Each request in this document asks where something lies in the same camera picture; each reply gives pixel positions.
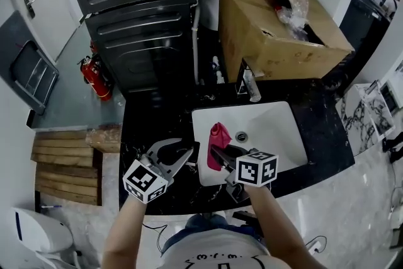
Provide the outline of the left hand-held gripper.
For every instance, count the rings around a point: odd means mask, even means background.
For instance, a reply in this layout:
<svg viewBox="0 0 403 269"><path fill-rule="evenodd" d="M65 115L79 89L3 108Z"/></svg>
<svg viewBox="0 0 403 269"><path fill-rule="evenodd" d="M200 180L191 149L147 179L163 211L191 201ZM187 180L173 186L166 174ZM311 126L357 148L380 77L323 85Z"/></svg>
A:
<svg viewBox="0 0 403 269"><path fill-rule="evenodd" d="M124 189L144 204L155 200L166 193L174 176L199 148L200 143L191 139L155 142L140 159L133 161L123 176Z"/></svg>

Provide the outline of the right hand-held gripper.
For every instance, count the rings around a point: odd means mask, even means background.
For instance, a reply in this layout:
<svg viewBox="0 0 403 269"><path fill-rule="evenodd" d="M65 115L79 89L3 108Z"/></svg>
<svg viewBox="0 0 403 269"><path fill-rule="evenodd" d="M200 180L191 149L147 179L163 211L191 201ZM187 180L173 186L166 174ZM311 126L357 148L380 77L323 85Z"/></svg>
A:
<svg viewBox="0 0 403 269"><path fill-rule="evenodd" d="M251 149L250 151L234 145L222 149L210 148L210 154L216 162L229 171L227 192L235 202L249 198L244 186L262 187L275 181L278 175L278 155Z"/></svg>

